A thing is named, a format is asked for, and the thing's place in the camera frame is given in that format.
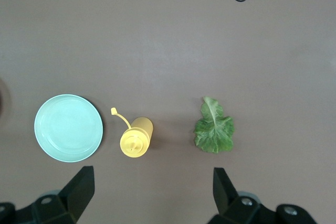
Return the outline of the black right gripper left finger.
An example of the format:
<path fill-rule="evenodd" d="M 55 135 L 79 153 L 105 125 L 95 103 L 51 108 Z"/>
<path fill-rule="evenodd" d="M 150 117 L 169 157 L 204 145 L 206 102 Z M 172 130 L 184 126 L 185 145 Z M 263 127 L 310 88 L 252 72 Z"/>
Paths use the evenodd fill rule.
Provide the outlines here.
<path fill-rule="evenodd" d="M 60 191 L 43 194 L 17 210 L 1 203 L 1 223 L 77 223 L 95 193 L 94 168 L 84 166 Z"/>

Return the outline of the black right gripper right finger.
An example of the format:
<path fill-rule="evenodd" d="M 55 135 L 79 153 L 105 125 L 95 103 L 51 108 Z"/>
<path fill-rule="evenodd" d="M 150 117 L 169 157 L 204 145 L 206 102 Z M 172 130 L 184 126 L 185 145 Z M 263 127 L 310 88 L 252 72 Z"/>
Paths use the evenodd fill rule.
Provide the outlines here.
<path fill-rule="evenodd" d="M 209 223 L 316 223 L 297 205 L 282 204 L 272 211 L 251 196 L 239 195 L 223 168 L 213 170 L 213 197 L 218 214 Z"/>

